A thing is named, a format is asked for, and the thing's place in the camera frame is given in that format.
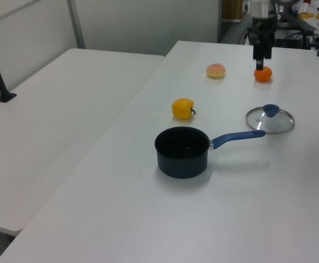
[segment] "wall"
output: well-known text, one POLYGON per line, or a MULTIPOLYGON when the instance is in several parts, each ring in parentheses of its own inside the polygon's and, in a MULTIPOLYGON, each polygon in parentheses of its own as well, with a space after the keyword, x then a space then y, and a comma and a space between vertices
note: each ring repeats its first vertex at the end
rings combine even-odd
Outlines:
POLYGON ((76 47, 67 0, 41 0, 0 20, 0 71, 8 90, 76 47))
POLYGON ((221 0, 72 0, 87 49, 166 55, 179 40, 216 43, 221 0))

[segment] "glass lid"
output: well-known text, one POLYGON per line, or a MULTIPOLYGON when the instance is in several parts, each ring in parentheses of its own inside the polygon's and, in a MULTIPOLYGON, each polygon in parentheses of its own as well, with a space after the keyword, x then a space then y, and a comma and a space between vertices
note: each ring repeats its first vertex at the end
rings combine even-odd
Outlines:
POLYGON ((274 104, 250 110, 246 123, 251 129, 264 130, 268 134, 285 133, 294 128, 293 116, 274 104))

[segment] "equipment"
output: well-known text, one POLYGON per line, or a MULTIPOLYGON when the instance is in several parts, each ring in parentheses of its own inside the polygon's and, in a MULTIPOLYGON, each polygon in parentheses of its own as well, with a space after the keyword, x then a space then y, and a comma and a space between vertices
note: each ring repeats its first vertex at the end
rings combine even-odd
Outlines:
MULTIPOLYGON (((247 9, 252 15, 252 23, 248 25, 247 32, 250 43, 253 45, 253 59, 256 60, 257 70, 262 70, 264 68, 264 59, 271 59, 271 50, 275 42, 275 31, 281 28, 281 26, 278 26, 277 24, 276 4, 283 5, 287 10, 292 8, 292 4, 297 2, 298 0, 250 1, 247 9)), ((292 21, 292 28, 289 28, 289 24, 287 24, 287 29, 301 30, 303 36, 309 34, 309 28, 303 30, 303 27, 300 24, 296 23, 294 25, 294 21, 292 21)))

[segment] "saucepan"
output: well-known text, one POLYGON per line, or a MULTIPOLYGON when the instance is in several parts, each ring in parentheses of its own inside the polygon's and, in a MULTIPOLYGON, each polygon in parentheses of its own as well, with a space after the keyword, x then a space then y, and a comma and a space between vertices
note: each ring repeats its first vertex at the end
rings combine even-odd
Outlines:
POLYGON ((210 140, 201 130, 174 127, 161 132, 155 139, 159 168, 174 178, 191 178, 207 167, 208 149, 216 149, 228 141, 263 137, 263 130, 230 133, 210 140))

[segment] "black cable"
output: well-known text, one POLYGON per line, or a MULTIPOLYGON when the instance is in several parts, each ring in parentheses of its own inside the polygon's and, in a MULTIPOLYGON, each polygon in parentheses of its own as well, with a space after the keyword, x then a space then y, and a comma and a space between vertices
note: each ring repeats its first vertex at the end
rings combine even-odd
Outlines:
POLYGON ((275 4, 275 1, 274 0, 271 0, 271 4, 272 4, 272 7, 274 8, 274 12, 275 12, 275 22, 276 22, 276 25, 277 25, 277 8, 276 8, 276 4, 275 4))
POLYGON ((300 32, 296 32, 296 33, 290 34, 289 36, 285 37, 284 39, 287 39, 289 37, 293 37, 295 35, 301 35, 301 33, 300 32))
POLYGON ((242 31, 242 34, 241 34, 241 36, 240 36, 240 39, 238 40, 238 45, 240 44, 240 42, 241 42, 241 38, 242 38, 242 36, 243 36, 244 32, 245 32, 247 29, 248 29, 248 28, 245 28, 245 29, 242 31))

